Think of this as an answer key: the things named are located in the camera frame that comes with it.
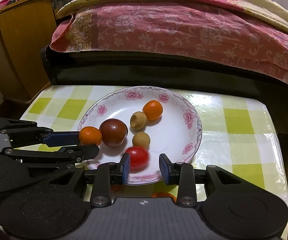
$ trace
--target plate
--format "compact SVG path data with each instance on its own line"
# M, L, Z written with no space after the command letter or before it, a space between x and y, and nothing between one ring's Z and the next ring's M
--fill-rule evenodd
M165 153L172 162L188 163L200 145L202 138L201 119L191 105L181 95L168 89L138 86L115 91L95 103L83 116L78 130L85 126L99 128L106 119L116 118L128 127L126 140L119 147L108 147L100 144L100 153L93 160L86 161L90 169L106 162L118 163L121 155L132 146L135 131L130 126L133 113L142 111L143 106L150 100L157 100L163 106L162 116L155 121L148 121L140 131L146 132L151 138L148 148L149 164L146 169L130 173L128 185L143 185L162 179L158 158Z

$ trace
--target wooden cabinet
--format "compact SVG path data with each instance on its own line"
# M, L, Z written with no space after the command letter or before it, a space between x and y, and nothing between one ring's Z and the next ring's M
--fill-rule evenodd
M27 102L49 85L39 57L55 31L51 0L20 0L0 10L0 91Z

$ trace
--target pink blanket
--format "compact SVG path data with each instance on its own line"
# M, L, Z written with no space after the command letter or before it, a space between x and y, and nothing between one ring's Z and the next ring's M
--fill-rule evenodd
M288 34L203 3L123 3L77 11L53 34L58 52L144 51L253 70L288 83Z

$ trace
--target tablecloth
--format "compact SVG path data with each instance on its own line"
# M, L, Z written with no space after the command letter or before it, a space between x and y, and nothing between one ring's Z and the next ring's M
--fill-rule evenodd
M99 99L124 87L51 86L44 90L23 114L23 120L54 131L76 130L86 111ZM288 205L287 182L279 141L266 106L257 100L227 95L173 90L197 110L202 122L202 141L191 164L196 169L218 165L233 174L279 196ZM33 145L22 149L55 151L59 147ZM88 186L84 200L89 200ZM177 186L163 181L143 186L123 186L115 196L148 197ZM196 184L197 200L205 200L203 185ZM286 239L287 228L283 233Z

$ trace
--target plate rim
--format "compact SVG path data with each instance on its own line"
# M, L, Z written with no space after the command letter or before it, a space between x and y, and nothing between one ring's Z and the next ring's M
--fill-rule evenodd
M181 96L180 94L178 94L177 92L174 92L170 89L167 89L167 88L161 88L161 87L156 87L156 86L131 86L131 87L125 87L125 88L121 88L119 90L116 90L116 91L113 91L105 96L103 96L102 98L100 98L98 101L96 101L86 112L85 114L83 115L83 117L81 118L79 124L78 124L78 128L77 130L80 130L80 126L82 125L82 120L83 118L85 117L85 115L89 112L89 110L93 107L95 107L100 101L104 100L104 99L108 99L110 98L113 94L116 94L117 92L121 92L121 90L127 90L127 89L136 89L136 88L141 88L141 89L152 89L152 90L156 90L156 91L159 91L159 90L162 90L162 91L169 91L171 93L173 93L175 96L177 96L177 98L179 98L180 100L183 100L184 102L186 101L191 107L188 106L188 108L190 109L193 109L196 113L196 117L198 118L198 120L200 121L199 124L201 125L201 134L200 134L200 139L198 140L198 142L196 143L195 147L196 149L193 151L193 153L191 153L185 160L184 162L185 163L189 163L193 157L196 155L200 145L201 145L201 141L202 141L202 136L203 136L203 127L202 127L202 120L200 118L200 115L199 113L197 112L197 110L195 109L195 107L191 104L190 101L188 101L185 97ZM91 167L89 167L89 164L87 162L87 160L83 161L83 163L85 163L87 165L87 167L91 170L93 170ZM132 184L132 183L126 183L125 185L128 185L128 186L141 186L141 185L147 185L147 184L153 184L153 183L156 183L156 182L159 182L163 180L163 178L159 179L159 180L155 180L155 181L152 181L152 182L141 182L141 184Z

